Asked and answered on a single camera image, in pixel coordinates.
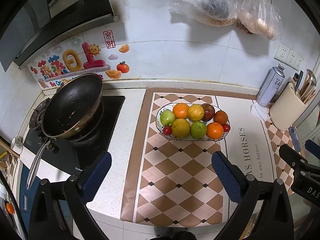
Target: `oval plate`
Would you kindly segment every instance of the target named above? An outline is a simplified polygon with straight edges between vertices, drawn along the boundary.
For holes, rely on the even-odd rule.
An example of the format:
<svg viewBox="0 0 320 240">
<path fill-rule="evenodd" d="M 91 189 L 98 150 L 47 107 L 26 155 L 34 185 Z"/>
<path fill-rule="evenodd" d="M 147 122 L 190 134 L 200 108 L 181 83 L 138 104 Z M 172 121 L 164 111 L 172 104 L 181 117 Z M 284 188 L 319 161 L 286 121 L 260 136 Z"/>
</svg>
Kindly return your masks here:
<svg viewBox="0 0 320 240">
<path fill-rule="evenodd" d="M 173 107 L 174 107 L 176 104 L 177 104 L 177 103 L 169 103 L 169 104 L 167 104 L 167 105 L 165 105 L 165 106 L 163 106 L 163 107 L 161 107 L 161 108 L 159 109 L 159 111 L 158 111 L 158 113 L 157 113 L 157 116 L 156 116 L 156 126 L 157 126 L 157 128 L 158 128 L 158 130 L 159 130 L 160 133 L 163 134 L 162 130 L 163 130 L 163 128 L 164 128 L 164 126 L 163 126 L 163 125 L 161 124 L 161 122 L 160 122 L 160 115 L 161 115 L 161 113 L 162 113 L 164 110 L 170 110 L 170 111 L 172 111 L 172 110 L 173 110 Z M 216 112 L 218 112 L 219 110 L 221 110 L 220 108 L 218 108 L 218 107 L 216 107 L 216 106 L 213 106 L 213 107 L 214 107 L 214 109 L 215 109 Z M 190 126 L 193 124 L 193 122 L 190 121 L 189 119 L 186 119 L 186 120 L 190 123 Z M 203 122 L 205 125 L 208 125 L 209 123 L 212 123 L 212 122 L 213 122 L 213 119 L 211 119 L 211 120 L 208 121 L 208 122 L 204 122 L 204 121 L 202 121 L 202 122 Z M 165 136 L 165 137 L 167 137 L 167 138 L 169 138 L 169 139 L 182 140 L 182 141 L 221 141 L 222 139 L 224 139 L 224 138 L 227 136 L 228 133 L 229 133 L 229 132 L 224 132 L 223 135 L 222 135 L 219 139 L 217 139 L 217 140 L 210 139 L 210 138 L 207 137 L 206 135 L 203 136 L 201 139 L 197 139 L 197 138 L 192 137 L 190 133 L 189 133 L 186 137 L 184 137 L 184 138 L 177 138 L 177 137 L 173 136 L 172 134 L 171 134 L 171 135 L 164 135 L 164 134 L 163 134 L 163 136 Z"/>
</svg>

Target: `black cable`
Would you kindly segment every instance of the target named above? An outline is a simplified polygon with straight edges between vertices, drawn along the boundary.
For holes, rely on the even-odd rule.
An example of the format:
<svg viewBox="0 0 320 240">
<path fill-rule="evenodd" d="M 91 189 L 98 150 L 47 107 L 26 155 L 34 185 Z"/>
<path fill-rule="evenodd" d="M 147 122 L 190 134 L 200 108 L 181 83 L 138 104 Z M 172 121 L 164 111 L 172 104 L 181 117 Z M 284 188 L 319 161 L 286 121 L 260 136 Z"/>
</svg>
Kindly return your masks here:
<svg viewBox="0 0 320 240">
<path fill-rule="evenodd" d="M 12 201 L 12 205 L 14 207 L 14 210 L 15 210 L 16 214 L 17 214 L 18 221 L 19 221 L 19 224 L 20 224 L 20 226 L 22 228 L 22 232 L 23 232 L 24 238 L 25 238 L 25 240 L 28 240 L 28 232 L 27 232 L 26 226 L 25 226 L 25 224 L 24 224 L 24 222 L 22 220 L 22 216 L 21 216 L 21 213 L 20 213 L 20 209 L 18 207 L 18 203 L 17 203 L 17 201 L 16 201 L 16 199 L 15 199 L 15 197 L 14 197 L 14 195 L 13 195 L 13 193 L 12 193 L 12 191 L 11 191 L 11 189 L 10 189 L 10 187 L 9 187 L 9 185 L 8 185 L 6 179 L 3 176 L 1 171 L 0 171 L 0 180 L 1 180 L 2 184 L 4 185 L 5 189 L 7 190 L 8 194 L 9 194 L 9 197 L 10 197 L 10 199 Z"/>
</svg>

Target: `frying pan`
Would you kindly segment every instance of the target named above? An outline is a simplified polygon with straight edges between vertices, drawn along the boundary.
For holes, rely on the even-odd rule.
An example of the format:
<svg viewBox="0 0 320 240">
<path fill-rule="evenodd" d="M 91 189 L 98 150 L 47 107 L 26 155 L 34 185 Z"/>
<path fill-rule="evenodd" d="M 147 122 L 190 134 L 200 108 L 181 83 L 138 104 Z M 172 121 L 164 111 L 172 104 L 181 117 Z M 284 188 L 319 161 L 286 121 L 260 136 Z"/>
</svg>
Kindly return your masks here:
<svg viewBox="0 0 320 240">
<path fill-rule="evenodd" d="M 79 133 L 92 119 L 102 97 L 102 80 L 94 73 L 78 76 L 63 85 L 51 98 L 41 121 L 48 137 L 34 158 L 27 179 L 30 189 L 39 168 L 44 149 L 52 140 Z"/>
</svg>

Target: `beige knife block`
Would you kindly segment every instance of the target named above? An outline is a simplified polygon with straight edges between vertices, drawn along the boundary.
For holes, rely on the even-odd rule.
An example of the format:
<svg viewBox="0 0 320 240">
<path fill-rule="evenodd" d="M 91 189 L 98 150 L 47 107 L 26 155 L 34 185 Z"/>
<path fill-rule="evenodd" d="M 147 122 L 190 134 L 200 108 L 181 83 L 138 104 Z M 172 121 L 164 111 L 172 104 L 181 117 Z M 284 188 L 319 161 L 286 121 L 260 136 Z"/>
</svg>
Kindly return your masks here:
<svg viewBox="0 0 320 240">
<path fill-rule="evenodd" d="M 271 121 L 280 131 L 286 131 L 307 109 L 294 93 L 292 83 L 288 83 L 277 101 L 270 108 Z"/>
</svg>

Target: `electrical outlet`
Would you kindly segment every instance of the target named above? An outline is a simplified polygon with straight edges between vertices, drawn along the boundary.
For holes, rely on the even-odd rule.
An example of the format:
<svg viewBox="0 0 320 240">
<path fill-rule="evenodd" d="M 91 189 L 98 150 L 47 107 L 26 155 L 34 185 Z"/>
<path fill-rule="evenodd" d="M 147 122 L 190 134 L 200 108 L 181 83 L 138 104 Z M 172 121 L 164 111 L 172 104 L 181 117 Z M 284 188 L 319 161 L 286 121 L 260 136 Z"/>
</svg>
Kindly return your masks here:
<svg viewBox="0 0 320 240">
<path fill-rule="evenodd" d="M 289 55 L 289 51 L 290 49 L 288 47 L 284 46 L 282 43 L 279 43 L 279 46 L 274 58 L 281 62 L 285 62 L 286 58 Z"/>
<path fill-rule="evenodd" d="M 300 57 L 299 55 L 297 56 L 297 60 L 294 63 L 293 67 L 297 70 L 300 70 L 302 67 L 304 59 L 302 57 Z"/>
<path fill-rule="evenodd" d="M 294 64 L 297 61 L 297 53 L 293 52 L 292 50 L 289 51 L 289 55 L 287 56 L 286 60 L 284 61 L 284 63 L 286 63 L 287 65 L 289 65 L 290 67 L 293 67 Z"/>
</svg>

